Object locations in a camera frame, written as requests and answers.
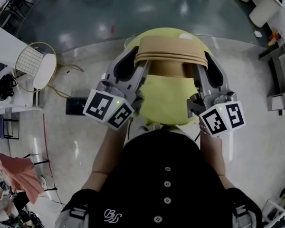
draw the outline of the shiny floor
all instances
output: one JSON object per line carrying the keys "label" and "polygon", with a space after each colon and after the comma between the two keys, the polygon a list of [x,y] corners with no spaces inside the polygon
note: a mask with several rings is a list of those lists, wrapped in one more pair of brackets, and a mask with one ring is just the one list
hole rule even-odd
{"label": "shiny floor", "polygon": [[[223,139],[227,176],[260,207],[267,199],[276,198],[285,186],[285,116],[268,112],[266,97],[273,87],[268,65],[258,61],[263,48],[230,39],[199,37],[212,51],[225,70],[230,88],[242,102],[246,127]],[[106,72],[110,61],[123,51],[124,40],[107,41],[71,50],[62,55],[66,63],[82,67],[85,72],[62,68],[54,86],[71,96],[87,96]],[[30,209],[40,215],[45,227],[54,227],[62,205],[78,191],[90,174],[95,155],[105,135],[106,127],[85,116],[65,115],[64,98],[47,90],[44,111],[19,114],[20,140],[10,140],[9,146],[0,143],[1,152],[23,157],[35,154],[33,161],[47,158],[49,166],[38,167],[57,193],[49,191]],[[43,114],[45,117],[44,137]],[[130,137],[137,133],[140,118],[134,121]],[[181,129],[195,138],[199,128],[195,123]]]}
{"label": "shiny floor", "polygon": [[266,30],[250,22],[252,9],[239,0],[39,0],[16,35],[47,42],[58,53],[160,27],[265,47]]}

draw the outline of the pink cloth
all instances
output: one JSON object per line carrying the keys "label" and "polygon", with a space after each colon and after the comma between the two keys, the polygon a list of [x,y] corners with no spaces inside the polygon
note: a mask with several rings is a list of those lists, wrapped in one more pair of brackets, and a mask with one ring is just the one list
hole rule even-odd
{"label": "pink cloth", "polygon": [[12,188],[25,191],[32,204],[44,192],[30,159],[12,158],[0,153],[0,169],[9,177]]}

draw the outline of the wire basket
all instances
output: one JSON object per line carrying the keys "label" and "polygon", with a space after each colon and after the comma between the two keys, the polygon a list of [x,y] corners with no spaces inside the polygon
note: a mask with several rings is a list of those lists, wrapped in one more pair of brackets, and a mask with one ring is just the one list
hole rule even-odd
{"label": "wire basket", "polygon": [[40,68],[43,57],[46,54],[54,54],[57,61],[56,52],[54,49],[45,42],[34,42],[29,44],[26,48],[22,50],[15,65],[15,78],[18,85],[28,92],[39,92],[47,87],[52,81],[55,71],[57,68],[57,63],[55,65],[54,73],[47,83],[42,89],[35,89],[31,87],[32,82]]}

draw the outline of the embroidered logo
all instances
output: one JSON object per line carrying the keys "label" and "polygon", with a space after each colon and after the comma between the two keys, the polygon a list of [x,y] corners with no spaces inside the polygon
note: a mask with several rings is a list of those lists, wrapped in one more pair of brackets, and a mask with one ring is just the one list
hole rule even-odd
{"label": "embroidered logo", "polygon": [[115,214],[115,210],[107,209],[104,213],[104,222],[117,223],[122,214]]}

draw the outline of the black bag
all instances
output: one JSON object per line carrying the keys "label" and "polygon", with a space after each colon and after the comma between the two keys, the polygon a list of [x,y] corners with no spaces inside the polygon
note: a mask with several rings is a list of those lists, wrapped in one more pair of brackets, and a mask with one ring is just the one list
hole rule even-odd
{"label": "black bag", "polygon": [[8,96],[13,96],[13,87],[17,85],[17,82],[13,75],[6,74],[0,79],[0,101],[6,100]]}

